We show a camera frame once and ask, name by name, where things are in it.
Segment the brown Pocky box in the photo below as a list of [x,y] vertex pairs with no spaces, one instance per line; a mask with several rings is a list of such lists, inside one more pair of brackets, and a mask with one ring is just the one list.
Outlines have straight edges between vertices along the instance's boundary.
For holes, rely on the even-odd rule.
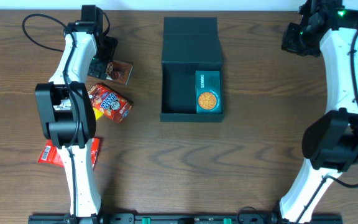
[[110,61],[106,67],[106,79],[127,85],[132,74],[133,64],[118,60]]

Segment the red Hello Panda box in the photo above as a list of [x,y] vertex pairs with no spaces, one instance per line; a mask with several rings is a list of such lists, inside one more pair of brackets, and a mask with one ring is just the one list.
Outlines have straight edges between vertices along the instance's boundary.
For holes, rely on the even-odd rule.
[[93,85],[88,91],[88,96],[93,108],[97,108],[105,117],[116,123],[121,123],[133,107],[131,100],[104,83]]

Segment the black gift box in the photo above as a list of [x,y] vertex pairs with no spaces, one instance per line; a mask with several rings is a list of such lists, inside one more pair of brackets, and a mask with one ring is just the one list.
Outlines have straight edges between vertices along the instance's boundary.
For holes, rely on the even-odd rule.
[[[215,17],[165,17],[162,49],[163,122],[218,123],[224,119],[223,53]],[[219,111],[198,108],[201,72],[218,73]]]

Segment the teal Chunkies cookie box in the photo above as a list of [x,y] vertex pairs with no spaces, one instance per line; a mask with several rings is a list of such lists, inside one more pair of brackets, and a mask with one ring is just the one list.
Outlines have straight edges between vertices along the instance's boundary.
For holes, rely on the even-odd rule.
[[195,80],[196,112],[198,114],[222,113],[220,72],[197,70]]

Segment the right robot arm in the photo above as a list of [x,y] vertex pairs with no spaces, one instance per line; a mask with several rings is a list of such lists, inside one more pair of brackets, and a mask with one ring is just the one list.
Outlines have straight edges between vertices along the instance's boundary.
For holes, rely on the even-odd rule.
[[306,129],[303,163],[270,223],[341,223],[314,209],[332,183],[358,164],[358,10],[341,1],[307,0],[301,22],[288,25],[282,49],[324,59],[326,111]]

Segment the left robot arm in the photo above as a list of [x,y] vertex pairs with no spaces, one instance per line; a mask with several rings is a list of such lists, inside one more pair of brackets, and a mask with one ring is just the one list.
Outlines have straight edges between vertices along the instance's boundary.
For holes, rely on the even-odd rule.
[[91,161],[96,118],[86,90],[88,76],[104,78],[117,39],[103,28],[105,12],[84,5],[81,18],[63,27],[65,48],[60,63],[46,83],[35,87],[42,131],[57,148],[67,177],[70,213],[67,223],[96,223],[102,200]]

